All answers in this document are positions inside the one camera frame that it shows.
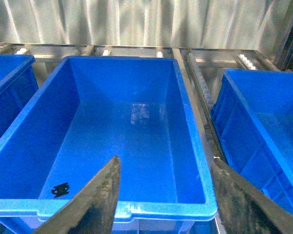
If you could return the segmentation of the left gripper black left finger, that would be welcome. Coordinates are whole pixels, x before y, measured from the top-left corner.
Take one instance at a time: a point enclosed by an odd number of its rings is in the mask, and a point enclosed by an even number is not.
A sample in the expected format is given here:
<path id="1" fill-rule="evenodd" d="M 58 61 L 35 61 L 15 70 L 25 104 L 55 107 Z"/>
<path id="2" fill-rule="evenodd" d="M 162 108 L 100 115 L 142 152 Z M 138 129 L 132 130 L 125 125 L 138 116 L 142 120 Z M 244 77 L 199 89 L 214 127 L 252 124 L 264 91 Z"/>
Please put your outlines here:
<path id="1" fill-rule="evenodd" d="M 110 234 L 119 198 L 121 162 L 113 156 L 37 234 Z"/>

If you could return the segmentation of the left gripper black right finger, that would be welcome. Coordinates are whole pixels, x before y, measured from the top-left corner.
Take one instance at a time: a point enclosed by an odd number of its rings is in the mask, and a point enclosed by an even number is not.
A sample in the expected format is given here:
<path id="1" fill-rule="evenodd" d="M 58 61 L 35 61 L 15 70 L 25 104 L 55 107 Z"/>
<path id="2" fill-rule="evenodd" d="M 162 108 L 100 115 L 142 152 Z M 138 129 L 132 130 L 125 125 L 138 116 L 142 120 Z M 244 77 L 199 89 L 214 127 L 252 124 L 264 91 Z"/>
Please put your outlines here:
<path id="1" fill-rule="evenodd" d="M 221 222 L 229 234 L 293 234 L 293 215 L 217 158 L 211 164 Z"/>

